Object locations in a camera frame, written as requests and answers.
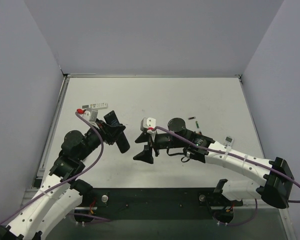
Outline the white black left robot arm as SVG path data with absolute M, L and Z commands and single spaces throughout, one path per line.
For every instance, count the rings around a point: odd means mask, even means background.
M 86 167 L 84 160 L 98 147 L 117 142 L 126 127 L 98 119 L 86 124 L 85 134 L 71 130 L 64 136 L 58 158 L 38 192 L 12 214 L 6 226 L 0 225 L 0 240 L 44 240 L 73 208 L 91 203 L 93 187 L 79 177 L 94 164 Z

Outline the black tv remote control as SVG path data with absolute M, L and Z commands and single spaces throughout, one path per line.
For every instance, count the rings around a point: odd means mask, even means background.
M 115 143 L 119 151 L 124 154 L 130 149 L 130 144 L 124 133 L 124 126 L 119 122 L 114 110 L 104 116 L 107 125 L 110 126 L 111 134 L 114 135 Z

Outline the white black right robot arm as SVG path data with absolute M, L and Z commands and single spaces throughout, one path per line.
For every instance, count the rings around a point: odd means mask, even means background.
M 292 202 L 290 194 L 294 176 L 287 161 L 276 157 L 274 160 L 253 157 L 225 146 L 210 137 L 186 128 L 186 122 L 179 117 L 168 122 L 168 129 L 160 129 L 154 118 L 143 118 L 140 123 L 141 135 L 136 143 L 144 143 L 143 151 L 133 157 L 136 161 L 153 164 L 160 150 L 182 149 L 187 160 L 221 166 L 240 174 L 247 180 L 219 181 L 216 192 L 229 201 L 245 199 L 263 200 L 266 204 L 286 209 Z

